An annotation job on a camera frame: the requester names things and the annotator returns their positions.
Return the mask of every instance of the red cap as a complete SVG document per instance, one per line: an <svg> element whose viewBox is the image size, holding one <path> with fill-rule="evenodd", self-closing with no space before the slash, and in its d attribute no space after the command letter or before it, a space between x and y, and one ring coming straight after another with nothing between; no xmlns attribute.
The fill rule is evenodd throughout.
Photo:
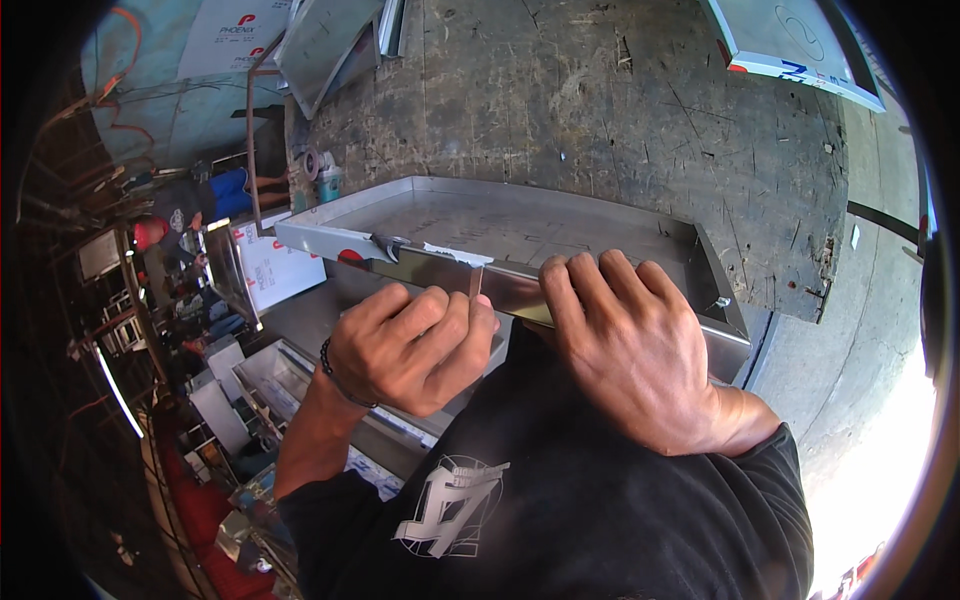
<svg viewBox="0 0 960 600"><path fill-rule="evenodd" d="M148 220L141 221L133 226L133 241L136 243L138 250L144 251L150 248L150 230L147 228L147 223L153 221L156 225L159 225L163 228L163 234L167 233L167 224L163 219L159 217L151 217Z"/></svg>
<svg viewBox="0 0 960 600"><path fill-rule="evenodd" d="M139 250L145 250L150 246L150 232L144 223L137 223L133 226L133 242Z"/></svg>

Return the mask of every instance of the left hand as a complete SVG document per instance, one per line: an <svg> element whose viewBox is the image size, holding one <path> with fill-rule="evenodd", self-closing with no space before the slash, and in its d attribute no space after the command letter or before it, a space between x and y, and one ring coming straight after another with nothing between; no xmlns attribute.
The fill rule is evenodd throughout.
<svg viewBox="0 0 960 600"><path fill-rule="evenodd" d="M752 394L714 387L696 314L663 269L634 269L621 251L540 268L561 358L587 397L627 437L666 456L737 456L780 419Z"/></svg>
<svg viewBox="0 0 960 600"><path fill-rule="evenodd" d="M486 296L430 287L412 299L391 283L337 323L327 358L358 399L426 417L483 374L498 328Z"/></svg>

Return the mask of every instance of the black t-shirt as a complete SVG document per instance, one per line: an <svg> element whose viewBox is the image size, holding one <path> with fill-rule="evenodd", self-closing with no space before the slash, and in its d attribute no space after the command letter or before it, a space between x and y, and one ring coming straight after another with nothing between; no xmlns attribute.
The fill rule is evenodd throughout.
<svg viewBox="0 0 960 600"><path fill-rule="evenodd" d="M180 247L180 239L190 229L195 214L202 213L206 224L213 220L216 211L217 198L207 181L173 180L160 187L154 194L154 206L150 210L168 226L160 239L160 249L189 266L196 256Z"/></svg>
<svg viewBox="0 0 960 600"><path fill-rule="evenodd" d="M734 459L660 456L514 333L397 497L351 470L279 501L307 600L805 598L812 533L785 423Z"/></svg>

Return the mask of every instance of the wooden plank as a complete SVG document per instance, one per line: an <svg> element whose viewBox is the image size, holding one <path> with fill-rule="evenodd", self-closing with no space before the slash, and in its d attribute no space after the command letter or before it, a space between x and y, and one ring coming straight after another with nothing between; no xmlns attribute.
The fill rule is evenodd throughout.
<svg viewBox="0 0 960 600"><path fill-rule="evenodd" d="M817 320L847 198L835 97L728 72L694 0L410 1L408 56L314 120L344 193L434 175L676 214L739 301Z"/></svg>

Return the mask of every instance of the blue shorts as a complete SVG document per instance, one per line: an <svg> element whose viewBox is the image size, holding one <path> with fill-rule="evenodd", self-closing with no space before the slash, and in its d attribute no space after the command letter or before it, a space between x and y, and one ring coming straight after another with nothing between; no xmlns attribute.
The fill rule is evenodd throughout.
<svg viewBox="0 0 960 600"><path fill-rule="evenodd" d="M253 212L253 196L244 190L247 185L247 169L234 169L210 180L210 187L217 197L217 214L214 221L232 219L245 212Z"/></svg>

